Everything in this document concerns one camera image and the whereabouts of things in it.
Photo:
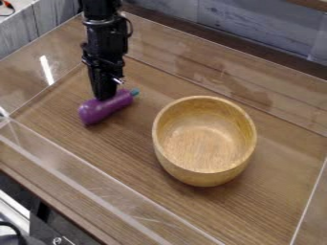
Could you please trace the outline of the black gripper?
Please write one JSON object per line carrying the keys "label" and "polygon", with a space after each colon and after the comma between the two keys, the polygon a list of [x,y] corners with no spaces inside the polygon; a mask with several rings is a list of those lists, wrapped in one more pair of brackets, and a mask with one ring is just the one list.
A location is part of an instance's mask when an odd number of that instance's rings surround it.
{"label": "black gripper", "polygon": [[83,17],[83,25],[87,41],[82,44],[82,61],[88,67],[95,98],[108,100],[115,96],[118,86],[124,83],[120,78],[124,76],[124,55],[128,52],[134,25],[123,15],[103,19]]}

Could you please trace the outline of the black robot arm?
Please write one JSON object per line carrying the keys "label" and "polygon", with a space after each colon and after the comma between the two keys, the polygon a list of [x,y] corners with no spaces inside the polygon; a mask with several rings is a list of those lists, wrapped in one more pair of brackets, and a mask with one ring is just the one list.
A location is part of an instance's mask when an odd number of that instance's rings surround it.
{"label": "black robot arm", "polygon": [[94,96],[111,99],[124,77],[124,55],[134,34],[131,20],[122,14],[122,0],[80,0],[87,40],[80,44]]}

